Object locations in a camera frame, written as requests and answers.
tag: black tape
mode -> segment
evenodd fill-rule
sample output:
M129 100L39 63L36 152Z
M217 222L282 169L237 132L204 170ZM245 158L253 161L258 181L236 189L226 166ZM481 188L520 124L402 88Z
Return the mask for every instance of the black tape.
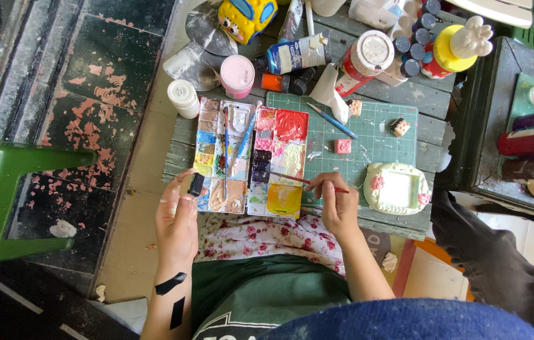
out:
M185 273L178 273L177 275L174 275L172 279L166 282L160 283L159 285L156 286L156 294L164 295L170 292L176 285L182 283L186 277L187 277L187 274Z
M172 318L170 319L170 329L175 329L183 323L183 306L185 297L172 305Z

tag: forearm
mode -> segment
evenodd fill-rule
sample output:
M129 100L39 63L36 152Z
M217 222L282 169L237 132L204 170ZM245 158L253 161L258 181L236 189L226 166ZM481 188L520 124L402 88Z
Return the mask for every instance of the forearm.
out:
M353 301L395 298L359 227L336 239L342 249L346 282Z
M191 263L180 266L160 267L154 279L154 286L172 279L178 273L185 273L185 280L164 295L156 294L153 289L147 319L141 339L191 339ZM185 298L183 320L180 326L171 329L172 313L175 303Z

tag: white hand figurine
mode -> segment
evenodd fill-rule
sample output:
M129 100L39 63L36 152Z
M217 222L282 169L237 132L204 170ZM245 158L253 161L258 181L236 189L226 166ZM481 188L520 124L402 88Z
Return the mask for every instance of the white hand figurine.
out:
M492 36L492 27L483 25L482 17L473 16L466 21L466 26L452 35L449 47L453 55L460 59L483 57L493 50L493 44L487 41Z

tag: paintbrush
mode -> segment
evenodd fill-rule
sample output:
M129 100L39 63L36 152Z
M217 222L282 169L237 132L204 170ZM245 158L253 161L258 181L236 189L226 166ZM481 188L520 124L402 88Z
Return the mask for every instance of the paintbrush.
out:
M328 122L334 124L336 127L338 127L339 129L342 130L342 132L346 133L347 135L351 136L351 138L353 139L357 139L357 135L353 133L353 131L347 129L341 122L339 122L338 120L330 117L330 115L322 112L320 109L318 109L315 105L313 104L310 104L310 103L307 103L309 106L311 106L313 108L313 110L319 112L319 114L321 114L321 116L327 120Z
M250 138L250 135L252 134L252 130L254 129L254 122L256 121L256 114L258 113L258 108L261 107L261 106L263 106L263 102L260 101L260 100L257 101L256 102L256 107L254 109L254 112L252 113L252 115L250 116L250 120L248 121L248 127L246 127L246 133L244 133L244 138L242 138L240 146L238 146L238 148L237 148L237 153L236 153L235 157L233 158L233 160L231 161L231 163L232 163L231 171L232 172L235 169L235 160L238 159L238 158L241 158L241 153L244 151L244 146L246 145L246 143L248 142L248 139Z
M229 148L229 108L224 107L225 114L225 201L227 201L227 149Z
M294 180L294 181L299 181L299 182L303 182L303 183L311 184L311 181L303 180L302 178L298 178L298 177L294 177L294 176L288 176L288 175L285 175L285 174L274 173L273 171L267 171L267 172L268 172L269 174L274 174L274 175L276 175L276 176L284 177L285 179L289 179L289 180ZM348 191L347 191L347 190L345 190L345 189L340 189L340 188L337 188L337 187L334 187L334 191L344 192L345 194L348 194Z

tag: red paintbrush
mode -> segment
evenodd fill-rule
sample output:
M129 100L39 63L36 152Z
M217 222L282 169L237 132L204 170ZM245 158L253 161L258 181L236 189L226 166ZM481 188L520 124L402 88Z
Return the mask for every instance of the red paintbrush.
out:
M269 173L269 174L274 174L274 175L276 175L276 176L284 177L285 179L289 179L289 180L294 180L294 181L299 181L299 182L303 182L303 183L311 184L310 181L303 180L302 178L293 177L293 176L288 176L288 175L285 175L285 174L274 173L273 171L268 171L268 173ZM345 190L345 189L340 189L340 188L337 188L337 187L334 187L334 191L344 192L345 194L348 194L348 191L347 191L347 190Z

